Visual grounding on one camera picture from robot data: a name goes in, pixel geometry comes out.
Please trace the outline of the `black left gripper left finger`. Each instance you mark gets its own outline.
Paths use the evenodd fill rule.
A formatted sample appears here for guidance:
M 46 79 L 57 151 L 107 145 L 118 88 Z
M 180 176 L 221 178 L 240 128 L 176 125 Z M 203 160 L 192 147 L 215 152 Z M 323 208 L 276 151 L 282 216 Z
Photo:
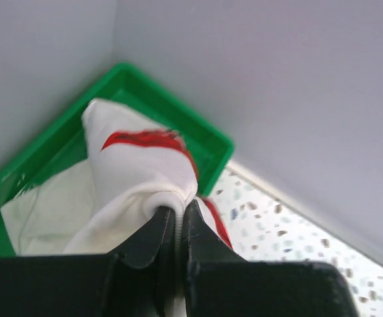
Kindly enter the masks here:
M 174 211 L 158 207 L 151 220 L 111 251 L 108 316 L 167 316 L 174 292 Z

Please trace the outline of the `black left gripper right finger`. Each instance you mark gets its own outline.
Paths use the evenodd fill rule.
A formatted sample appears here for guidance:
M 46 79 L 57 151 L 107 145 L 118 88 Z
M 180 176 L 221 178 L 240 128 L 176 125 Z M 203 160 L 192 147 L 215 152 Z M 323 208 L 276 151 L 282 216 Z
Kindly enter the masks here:
M 238 316 L 233 292 L 245 261 L 204 221 L 198 200 L 183 221 L 183 283 L 188 316 Z

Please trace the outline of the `white printed t shirt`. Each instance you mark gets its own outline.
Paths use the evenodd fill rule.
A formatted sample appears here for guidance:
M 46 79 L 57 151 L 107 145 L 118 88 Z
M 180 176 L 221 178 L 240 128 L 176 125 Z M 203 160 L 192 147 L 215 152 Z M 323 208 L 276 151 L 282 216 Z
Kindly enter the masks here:
M 99 98 L 89 102 L 81 120 L 87 158 L 1 208 L 17 255 L 109 252 L 159 207 L 173 209 L 180 238 L 193 201 L 209 228 L 230 244 L 215 206 L 198 197 L 198 169 L 177 131 Z

